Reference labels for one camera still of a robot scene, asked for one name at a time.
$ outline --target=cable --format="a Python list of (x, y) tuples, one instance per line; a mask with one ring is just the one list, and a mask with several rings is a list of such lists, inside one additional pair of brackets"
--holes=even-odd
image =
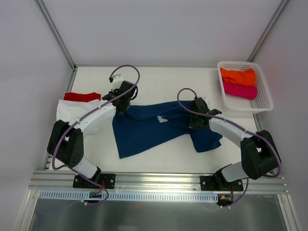
[[(134, 67), (134, 66), (132, 66), (132, 65), (125, 64), (125, 65), (122, 65), (122, 66), (117, 67), (117, 68), (111, 73), (110, 77), (112, 77), (112, 76), (114, 75), (114, 73), (115, 73), (117, 70), (119, 70), (120, 68), (122, 68), (122, 67), (131, 67), (131, 68), (135, 69), (136, 72), (137, 72), (137, 74), (138, 74), (137, 81), (136, 81), (127, 91), (125, 91), (125, 92), (123, 92), (122, 94), (120, 94), (120, 95), (114, 97), (113, 99), (111, 99), (111, 100), (109, 100), (109, 101), (103, 103), (100, 107), (104, 107), (104, 106), (106, 106), (107, 104), (109, 104), (109, 103), (111, 103), (111, 102), (117, 100), (118, 98), (122, 97), (123, 95), (129, 93), (132, 89), (134, 89), (134, 87), (137, 86), (137, 84), (138, 84), (138, 82), (139, 82), (139, 80), (140, 80), (140, 72), (139, 72), (139, 70), (138, 70), (136, 67)], [(61, 169), (61, 168), (63, 168), (63, 167), (66, 167), (66, 165), (61, 165), (61, 166), (59, 166), (59, 167), (56, 167), (56, 166), (55, 166), (55, 159), (56, 159), (56, 157), (57, 157), (57, 153), (58, 153), (59, 147), (60, 147), (60, 145), (61, 145), (61, 142), (65, 139), (66, 135), (69, 133), (69, 131), (70, 131), (74, 126), (76, 126), (76, 125), (77, 125), (78, 123), (80, 123), (82, 120), (84, 120), (84, 119), (87, 118), (89, 115), (91, 115), (92, 113), (96, 112), (96, 111), (99, 110), (99, 109), (100, 109), (99, 107), (96, 107), (96, 108), (92, 109), (91, 111), (89, 111), (88, 113), (86, 113), (85, 115), (83, 115), (83, 116), (79, 119), (79, 121), (76, 121), (75, 123), (73, 123), (73, 124), (62, 134), (61, 138), (59, 139), (59, 141), (58, 141), (58, 143), (57, 143), (57, 145), (56, 145), (56, 147), (55, 147), (54, 153), (53, 153), (53, 155), (52, 155), (51, 166), (52, 166), (52, 168), (53, 168), (54, 170), (59, 170), (59, 169)], [(106, 201), (106, 200), (109, 198), (109, 193), (108, 193), (108, 191), (107, 191), (102, 185), (99, 185), (99, 184), (97, 184), (97, 183), (91, 181), (90, 179), (88, 179), (87, 177), (85, 177), (85, 176), (82, 175), (81, 173), (77, 172), (76, 170), (74, 170), (74, 169), (72, 169), (72, 168), (70, 168), (70, 167), (68, 167), (68, 168), (69, 168), (70, 170), (74, 171), (75, 173), (79, 174), (79, 175), (80, 175), (83, 179), (85, 179), (86, 181), (88, 181), (88, 182), (90, 182), (91, 184), (94, 184), (94, 185), (96, 185), (96, 186), (102, 188), (102, 189), (106, 192), (106, 194), (107, 194), (106, 198), (104, 198), (103, 200), (100, 200), (100, 201), (97, 202), (97, 203), (91, 203), (91, 204), (88, 204), (88, 205), (98, 205), (98, 204), (103, 203), (104, 201)], [(70, 208), (72, 205), (74, 205), (74, 204), (77, 203), (77, 202), (79, 202), (79, 201), (76, 201), (76, 202), (72, 203), (70, 206), (68, 206), (68, 207), (65, 208), (64, 210)]]
[(228, 195), (228, 197), (229, 197), (229, 196), (232, 196), (232, 198), (233, 198), (233, 193), (234, 193), (234, 186), (232, 186), (232, 191), (231, 191), (231, 193)]
[(194, 112), (194, 111), (188, 109), (187, 107), (185, 107), (185, 106), (180, 102), (180, 93), (181, 93), (182, 91), (184, 91), (184, 90), (190, 90), (190, 91), (192, 91), (192, 92), (194, 93), (195, 98), (198, 97), (197, 94), (196, 94), (196, 92), (195, 92), (194, 90), (190, 89), (190, 88), (183, 88), (183, 89), (181, 89), (181, 90), (178, 92), (177, 99), (178, 99), (178, 103), (180, 104), (180, 106), (181, 106), (183, 109), (185, 109), (186, 111), (188, 111), (188, 112), (190, 112), (190, 113), (199, 115), (199, 116), (202, 115), (202, 116), (206, 116), (206, 117), (209, 117), (209, 118), (215, 118), (215, 119), (223, 120), (223, 121), (225, 121), (225, 122), (227, 122), (227, 123), (229, 123), (229, 124), (232, 124), (233, 126), (237, 127), (238, 129), (242, 130), (243, 132), (245, 132), (245, 133), (247, 133), (247, 134), (249, 134), (249, 135), (255, 136), (255, 137), (257, 137), (258, 139), (264, 141), (265, 144), (266, 144), (266, 145), (270, 148), (270, 150), (273, 152), (273, 154), (274, 154), (274, 156), (275, 156), (275, 158), (276, 158), (277, 164), (278, 164), (278, 172), (276, 173), (276, 175), (274, 175), (274, 176), (267, 176), (267, 177), (277, 177), (277, 176), (280, 174), (280, 171), (281, 171), (280, 159), (279, 159), (279, 157), (278, 157), (278, 154), (277, 154), (276, 150), (274, 149), (274, 147), (271, 145), (271, 143), (270, 143), (267, 139), (265, 139), (264, 137), (262, 137), (262, 136), (260, 136), (260, 135), (258, 135), (258, 134), (256, 134), (256, 133), (254, 133), (254, 132), (251, 132), (251, 131), (246, 130), (246, 129), (243, 128), (242, 126), (238, 125), (237, 123), (234, 123), (233, 121), (231, 121), (231, 120), (229, 120), (229, 119), (225, 119), (225, 118), (219, 117), (219, 116), (217, 116), (217, 115), (214, 115), (214, 116), (213, 116), (213, 115), (208, 115), (208, 114), (204, 114), (204, 113)]
[(244, 192), (242, 193), (242, 195), (236, 200), (236, 201), (233, 201), (233, 203), (231, 205), (229, 205), (229, 207), (233, 206), (234, 204), (238, 203), (240, 200), (242, 200), (242, 198), (244, 197), (244, 195), (246, 194), (247, 190), (248, 190), (248, 185), (249, 185), (249, 179), (247, 178), (246, 179), (246, 187), (245, 187), (245, 190)]
[[(100, 184), (101, 184), (101, 185), (104, 185), (104, 184), (105, 184), (105, 183), (104, 183), (104, 180), (101, 180), (101, 181), (100, 181)], [(97, 190), (94, 191), (93, 194), (94, 194), (94, 195), (99, 194), (99, 193), (102, 191), (102, 189), (103, 189), (102, 187), (98, 188)]]
[(73, 205), (75, 205), (75, 204), (77, 204), (77, 203), (80, 203), (80, 200), (74, 201), (74, 202), (71, 203), (68, 207), (65, 207), (65, 208), (61, 209), (60, 211), (54, 212), (54, 213), (46, 213), (46, 212), (42, 211), (42, 210), (39, 208), (39, 206), (38, 206), (39, 203), (38, 203), (38, 204), (37, 204), (37, 211), (40, 212), (40, 213), (42, 213), (42, 214), (44, 214), (44, 215), (47, 215), (47, 216), (57, 215), (57, 214), (60, 214), (60, 213), (62, 213), (62, 212), (64, 212), (64, 211), (66, 211), (67, 209), (69, 209), (70, 207), (72, 207)]

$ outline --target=folded cloth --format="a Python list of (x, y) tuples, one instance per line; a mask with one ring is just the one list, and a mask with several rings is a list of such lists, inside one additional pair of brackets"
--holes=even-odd
[(220, 68), (221, 77), (226, 83), (237, 83), (245, 86), (254, 86), (257, 76), (252, 68), (246, 71), (227, 71)]
[[(100, 100), (93, 100), (87, 103), (59, 100), (56, 119), (57, 121), (63, 120), (64, 122), (77, 120), (78, 117), (95, 108), (99, 102)], [(97, 135), (97, 133), (98, 127), (92, 130), (90, 135)]]
[(222, 81), (225, 93), (229, 95), (234, 95), (248, 100), (253, 100), (257, 97), (257, 87), (255, 86), (244, 86), (235, 83), (226, 83)]
[(65, 93), (64, 100), (75, 101), (75, 102), (90, 102), (93, 100), (101, 100), (101, 94), (90, 93), (90, 94), (78, 94), (74, 92)]
[[(182, 101), (189, 107), (189, 101)], [(222, 136), (208, 129), (190, 129), (191, 114), (177, 101), (148, 106), (130, 106), (116, 115), (112, 125), (119, 157), (125, 158), (160, 145), (184, 134), (190, 134), (195, 150), (206, 152), (218, 148)]]

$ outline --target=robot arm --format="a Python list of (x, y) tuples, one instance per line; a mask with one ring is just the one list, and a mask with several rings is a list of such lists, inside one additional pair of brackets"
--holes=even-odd
[[(81, 173), (95, 183), (100, 180), (101, 170), (84, 156), (83, 140), (94, 128), (104, 121), (113, 118), (116, 114), (124, 113), (130, 106), (130, 100), (137, 96), (136, 86), (127, 94), (101, 107), (102, 104), (129, 90), (133, 85), (128, 81), (124, 81), (121, 75), (112, 76), (109, 80), (113, 85), (112, 90), (90, 112), (80, 115), (80, 118), (84, 117), (84, 119), (69, 131), (65, 140), (62, 140), (56, 155), (56, 158), (66, 166)], [(49, 154), (54, 154), (55, 147), (61, 136), (75, 122), (75, 120), (66, 122), (58, 120), (54, 124), (47, 147)]]
[[(229, 188), (230, 183), (235, 180), (244, 178), (256, 180), (278, 167), (274, 153), (264, 141), (246, 133), (246, 131), (242, 131), (239, 128), (240, 126), (235, 126), (234, 122), (232, 123), (235, 125), (226, 122), (227, 118), (219, 110), (209, 110), (205, 99), (196, 98), (190, 103), (190, 107), (195, 112), (213, 116), (192, 115), (190, 120), (191, 128), (210, 129), (226, 137), (241, 149), (242, 161), (219, 169), (210, 183), (216, 184), (224, 190)], [(263, 130), (256, 132), (256, 134), (265, 138), (273, 146), (276, 153), (278, 153), (268, 131)]]

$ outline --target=basket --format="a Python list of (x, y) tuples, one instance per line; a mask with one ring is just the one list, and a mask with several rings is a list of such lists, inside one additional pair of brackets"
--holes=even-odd
[[(249, 112), (249, 113), (259, 113), (264, 111), (270, 111), (273, 109), (273, 101), (270, 96), (268, 86), (266, 84), (264, 75), (258, 64), (249, 62), (232, 62), (225, 61), (219, 62), (217, 64), (219, 72), (219, 80), (222, 91), (223, 100), (225, 106), (234, 111)], [(220, 68), (233, 71), (245, 71), (250, 68), (254, 70), (257, 76), (257, 97), (254, 100), (247, 100), (240, 97), (225, 94), (225, 90), (222, 83)]]

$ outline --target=pink cloth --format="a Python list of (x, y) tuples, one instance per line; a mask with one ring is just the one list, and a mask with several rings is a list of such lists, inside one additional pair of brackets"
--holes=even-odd
[(234, 95), (248, 100), (253, 100), (257, 96), (257, 87), (255, 86), (244, 86), (235, 83), (226, 83), (224, 80), (222, 82), (226, 94)]

